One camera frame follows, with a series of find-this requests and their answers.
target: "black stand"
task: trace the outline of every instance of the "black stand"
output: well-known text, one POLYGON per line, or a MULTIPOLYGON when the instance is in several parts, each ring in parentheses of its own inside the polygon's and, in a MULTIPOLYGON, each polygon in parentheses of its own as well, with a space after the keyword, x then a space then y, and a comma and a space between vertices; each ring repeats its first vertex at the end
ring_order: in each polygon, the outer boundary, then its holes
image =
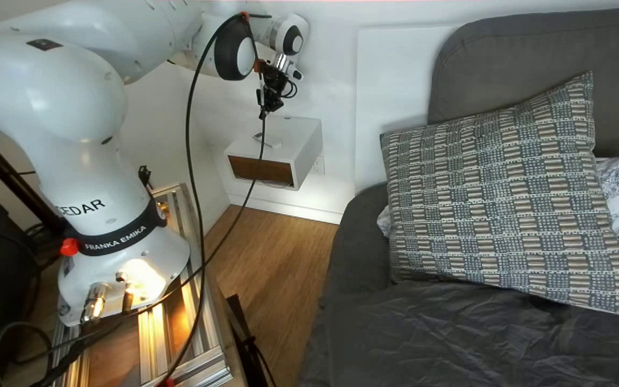
POLYGON ((236 339, 236 347, 240 354, 240 363, 247 376, 247 385, 253 387, 269 387, 267 376, 264 376, 264 368, 260 363, 260 347, 253 341, 253 336, 247 326, 243 308, 240 308, 240 299, 236 295, 225 299, 227 308, 231 308, 231 326, 232 326, 232 336, 236 339))
POLYGON ((16 167, 0 154, 0 180, 52 230, 65 232, 65 220, 47 207, 44 197, 16 171, 16 167))

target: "gray checkered pillow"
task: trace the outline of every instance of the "gray checkered pillow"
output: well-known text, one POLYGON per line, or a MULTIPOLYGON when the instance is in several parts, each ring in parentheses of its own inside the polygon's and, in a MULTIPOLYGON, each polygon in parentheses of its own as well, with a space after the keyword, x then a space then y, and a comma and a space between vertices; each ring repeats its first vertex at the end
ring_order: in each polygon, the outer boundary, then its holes
POLYGON ((450 275, 619 314, 592 98, 586 73, 513 108, 385 133, 394 277, 450 275))

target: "white robotic arm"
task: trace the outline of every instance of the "white robotic arm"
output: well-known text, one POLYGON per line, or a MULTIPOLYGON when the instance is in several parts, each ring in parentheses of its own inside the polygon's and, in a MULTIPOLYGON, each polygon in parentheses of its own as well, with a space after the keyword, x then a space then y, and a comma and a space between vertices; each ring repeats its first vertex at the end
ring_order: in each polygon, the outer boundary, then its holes
MULTIPOLYGON (((109 137, 125 117, 125 84, 174 54, 199 56, 236 12, 236 2, 73 0, 0 24, 0 131, 31 157, 41 190, 80 241, 59 275, 65 324, 93 318, 93 284, 133 287, 135 308, 154 301, 194 253, 164 228, 137 167, 109 137)), ((245 78, 252 45, 235 26, 206 69, 245 78)))

